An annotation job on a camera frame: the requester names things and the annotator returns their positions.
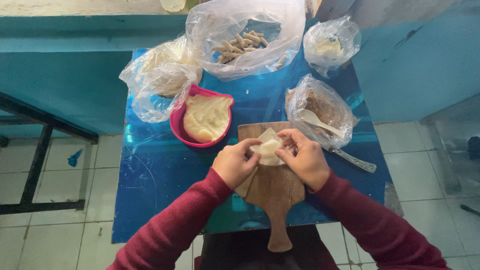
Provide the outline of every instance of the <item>blue paint stain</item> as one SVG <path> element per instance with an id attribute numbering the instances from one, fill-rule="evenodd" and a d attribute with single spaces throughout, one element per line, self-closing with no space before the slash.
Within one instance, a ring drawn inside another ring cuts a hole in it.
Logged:
<path id="1" fill-rule="evenodd" d="M 73 154 L 71 157 L 68 158 L 68 165 L 72 167 L 77 166 L 77 160 L 82 154 L 83 149 L 78 150 L 75 154 Z"/>

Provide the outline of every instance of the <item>blue wall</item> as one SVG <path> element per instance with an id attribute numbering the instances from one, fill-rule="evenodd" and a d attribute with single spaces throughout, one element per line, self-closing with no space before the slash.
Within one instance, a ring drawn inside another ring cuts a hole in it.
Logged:
<path id="1" fill-rule="evenodd" d="M 185 30 L 186 15 L 0 17 L 0 91 L 99 134 L 123 132 L 134 48 Z M 38 137 L 41 125 L 0 126 Z"/>
<path id="2" fill-rule="evenodd" d="M 480 93 L 480 1 L 429 22 L 362 29 L 352 58 L 374 122 L 420 120 Z"/>
<path id="3" fill-rule="evenodd" d="M 121 133 L 128 89 L 118 75 L 130 58 L 128 51 L 1 53 L 0 89 L 83 128 Z"/>

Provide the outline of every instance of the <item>knife handle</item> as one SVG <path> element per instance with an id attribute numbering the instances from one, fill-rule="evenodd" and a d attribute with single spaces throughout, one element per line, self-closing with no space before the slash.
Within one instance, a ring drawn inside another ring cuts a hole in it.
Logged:
<path id="1" fill-rule="evenodd" d="M 348 160 L 353 165 L 355 165 L 355 166 L 359 167 L 360 169 L 365 170 L 367 172 L 375 172 L 377 170 L 377 165 L 375 165 L 373 163 L 365 162 L 365 161 L 360 160 L 358 158 L 354 158 L 351 155 L 342 151 L 341 149 L 332 149 L 332 150 L 329 150 L 329 152 L 337 154 L 338 156 Z"/>

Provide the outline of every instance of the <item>white plastic spoon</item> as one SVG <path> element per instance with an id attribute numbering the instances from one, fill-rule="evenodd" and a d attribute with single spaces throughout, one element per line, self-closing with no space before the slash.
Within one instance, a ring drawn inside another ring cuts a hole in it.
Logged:
<path id="1" fill-rule="evenodd" d="M 307 123 L 319 126 L 321 128 L 324 128 L 324 129 L 328 129 L 329 131 L 337 134 L 338 136 L 340 136 L 342 138 L 345 137 L 344 132 L 341 132 L 338 129 L 323 123 L 322 121 L 320 121 L 320 119 L 318 119 L 318 116 L 311 110 L 303 109 L 299 112 L 299 116 L 300 116 L 300 118 L 302 118 L 303 121 L 305 121 Z"/>

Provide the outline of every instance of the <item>plastic bag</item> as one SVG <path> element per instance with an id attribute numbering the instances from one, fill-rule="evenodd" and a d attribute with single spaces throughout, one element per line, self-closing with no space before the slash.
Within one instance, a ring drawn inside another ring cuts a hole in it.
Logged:
<path id="1" fill-rule="evenodd" d="M 325 23 L 316 23 L 303 37 L 305 60 L 320 75 L 347 62 L 360 50 L 361 34 L 348 16 Z"/>
<path id="2" fill-rule="evenodd" d="M 130 62 L 119 78 L 133 94 L 132 109 L 144 122 L 158 123 L 180 108 L 202 68 L 191 58 L 185 35 L 148 50 Z"/>
<path id="3" fill-rule="evenodd" d="M 290 64 L 300 49 L 305 28 L 304 0 L 212 0 L 192 8 L 186 22 L 193 58 L 221 81 L 263 74 Z M 244 53 L 230 65 L 217 63 L 222 40 L 236 34 L 263 33 L 266 48 Z M 283 64 L 276 62 L 286 55 Z"/>
<path id="4" fill-rule="evenodd" d="M 340 148 L 352 139 L 352 130 L 357 119 L 345 101 L 326 83 L 316 80 L 312 74 L 303 76 L 297 87 L 288 90 L 285 96 L 287 118 L 294 128 L 299 129 L 310 140 L 327 148 Z M 300 111 L 314 112 L 323 123 L 338 129 L 342 138 L 331 131 L 302 120 Z"/>

